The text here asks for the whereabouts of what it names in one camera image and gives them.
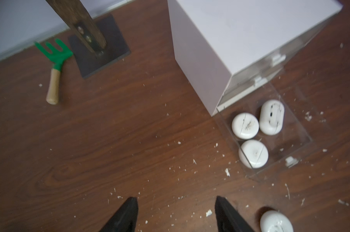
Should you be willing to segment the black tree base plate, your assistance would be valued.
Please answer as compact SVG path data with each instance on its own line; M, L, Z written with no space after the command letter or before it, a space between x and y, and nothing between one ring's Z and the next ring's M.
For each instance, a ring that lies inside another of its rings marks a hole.
M76 35L68 38L71 51L74 53L79 71L84 79L118 62L131 53L112 15L98 20L96 25L107 41L106 48L98 54L89 52Z

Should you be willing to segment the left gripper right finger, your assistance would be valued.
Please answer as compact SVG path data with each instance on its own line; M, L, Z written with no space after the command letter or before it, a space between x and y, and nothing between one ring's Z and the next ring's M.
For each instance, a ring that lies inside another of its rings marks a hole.
M224 197L216 197L215 216L219 232L254 232L252 227Z

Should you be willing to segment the white round earphone case top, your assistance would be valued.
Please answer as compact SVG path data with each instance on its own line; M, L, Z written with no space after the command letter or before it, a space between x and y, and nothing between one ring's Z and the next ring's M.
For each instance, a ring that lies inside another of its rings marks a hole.
M259 122L250 113L240 113L232 121L232 132L240 139L252 139L259 132Z

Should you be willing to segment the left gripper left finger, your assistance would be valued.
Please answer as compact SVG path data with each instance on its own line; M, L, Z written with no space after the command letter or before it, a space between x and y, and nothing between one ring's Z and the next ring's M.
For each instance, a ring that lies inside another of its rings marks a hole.
M99 232L135 232L138 211L137 198L129 197Z

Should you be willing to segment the pink blossom artificial tree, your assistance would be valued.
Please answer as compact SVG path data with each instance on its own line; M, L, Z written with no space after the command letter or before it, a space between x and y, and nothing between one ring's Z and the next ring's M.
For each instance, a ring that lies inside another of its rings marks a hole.
M93 54L102 52L107 41L79 0L46 0L58 16Z

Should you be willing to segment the white oval earphone case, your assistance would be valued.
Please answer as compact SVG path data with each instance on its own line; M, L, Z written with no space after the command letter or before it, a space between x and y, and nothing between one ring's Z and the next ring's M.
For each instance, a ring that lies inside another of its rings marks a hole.
M284 122L285 107L278 100L268 100L261 107L259 119L260 130L265 135L276 135L281 132Z

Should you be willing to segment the white round earphone case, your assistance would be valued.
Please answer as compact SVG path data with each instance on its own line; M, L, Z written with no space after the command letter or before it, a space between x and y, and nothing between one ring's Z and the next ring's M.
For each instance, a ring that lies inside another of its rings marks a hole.
M267 211L262 215L260 228L262 232L294 232L290 220L275 210Z
M259 132L259 122L250 113L240 113L232 121L232 132L240 139L252 139Z
M249 169L263 167L269 158L267 147L258 140L247 140L239 148L240 161Z

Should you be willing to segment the green toy rake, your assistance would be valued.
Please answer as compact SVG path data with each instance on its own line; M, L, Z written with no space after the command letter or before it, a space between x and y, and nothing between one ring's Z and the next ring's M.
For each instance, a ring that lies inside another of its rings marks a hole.
M73 52L60 40L55 39L61 50L56 49L51 43L45 42L45 45L51 52L48 52L40 43L34 42L34 45L53 63L50 75L49 88L46 95L46 101L51 105L59 103L60 75L64 62L71 58Z

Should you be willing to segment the white round earphone case bottom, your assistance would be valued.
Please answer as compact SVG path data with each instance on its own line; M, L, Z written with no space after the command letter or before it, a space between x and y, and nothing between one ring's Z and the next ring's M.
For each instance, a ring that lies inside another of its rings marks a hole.
M267 147L258 140L247 140L239 148L240 161L249 169L263 167L269 158Z

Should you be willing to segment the white three-drawer cabinet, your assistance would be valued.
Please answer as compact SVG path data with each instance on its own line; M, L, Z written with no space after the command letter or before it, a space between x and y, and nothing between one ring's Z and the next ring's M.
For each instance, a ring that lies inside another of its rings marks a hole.
M210 115L274 76L342 10L338 1L168 1L175 59Z

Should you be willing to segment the clear bottom drawer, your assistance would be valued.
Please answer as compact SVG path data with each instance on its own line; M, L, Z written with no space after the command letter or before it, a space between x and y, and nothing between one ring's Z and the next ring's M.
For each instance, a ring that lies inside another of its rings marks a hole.
M278 100L283 104L283 127L276 135L266 135L259 131L255 136L255 140L263 143L268 151L266 164L257 168L248 160L242 163L241 157L245 157L245 154L239 149L244 140L232 132L232 120L239 113L250 113L259 118L263 104L268 100ZM298 85L279 90L268 83L226 109L218 111L214 119L246 177L255 181L267 180L294 167L310 155L327 148L336 138L321 112Z

